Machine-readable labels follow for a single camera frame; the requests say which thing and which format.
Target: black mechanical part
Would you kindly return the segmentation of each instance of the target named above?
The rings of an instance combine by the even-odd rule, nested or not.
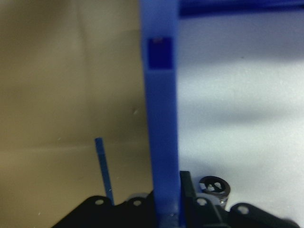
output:
[[[147,198],[135,197],[117,206],[107,197],[92,196],[52,228],[155,228],[153,193]]]
[[[196,194],[190,172],[180,172],[181,181],[181,225],[186,228],[299,228],[291,221],[279,219],[247,203],[234,205],[225,211],[215,196]],[[153,192],[146,198],[136,196],[122,204],[113,206],[111,200],[103,196],[86,199],[53,228],[156,228]],[[176,227],[171,220],[163,227]]]
[[[221,207],[225,208],[230,193],[230,186],[225,180],[214,176],[203,177],[199,187],[203,193],[217,197]]]
[[[181,171],[180,179],[186,228],[299,228],[247,203],[238,203],[227,212],[210,205],[207,198],[197,198],[188,171]]]

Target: blue vertical beam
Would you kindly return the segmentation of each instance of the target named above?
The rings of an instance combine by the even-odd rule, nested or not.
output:
[[[157,213],[178,214],[176,37],[178,0],[141,0],[142,60]]]

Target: blue plastic part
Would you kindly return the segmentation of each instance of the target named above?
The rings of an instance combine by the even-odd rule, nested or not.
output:
[[[111,187],[111,180],[110,180],[110,175],[109,175],[109,170],[108,170],[108,165],[106,162],[106,157],[105,157],[105,149],[104,149],[104,142],[102,138],[96,138],[95,139],[95,146],[96,146],[96,152],[99,160],[99,165],[101,169],[101,173],[103,176],[104,180],[104,189],[107,198],[109,198],[114,204],[114,199],[113,199],[113,194],[112,194],[112,187]]]
[[[214,12],[260,11],[297,8],[304,0],[180,0],[180,16],[200,16]]]
[[[154,199],[159,220],[166,220],[166,214],[179,214],[181,191],[175,69],[179,1],[141,0],[140,4]]]

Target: black bracket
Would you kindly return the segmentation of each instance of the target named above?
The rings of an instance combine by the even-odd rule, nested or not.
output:
[[[181,171],[180,225],[186,228],[299,228],[291,221],[277,218],[253,205],[238,203],[230,212],[215,203],[212,197],[197,196],[190,172]],[[53,228],[156,228],[153,192],[145,197],[134,197],[113,206],[103,196],[86,199]]]

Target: dark blue square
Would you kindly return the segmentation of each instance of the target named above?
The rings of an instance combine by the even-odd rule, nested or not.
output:
[[[150,69],[172,69],[172,38],[153,38],[148,43]]]

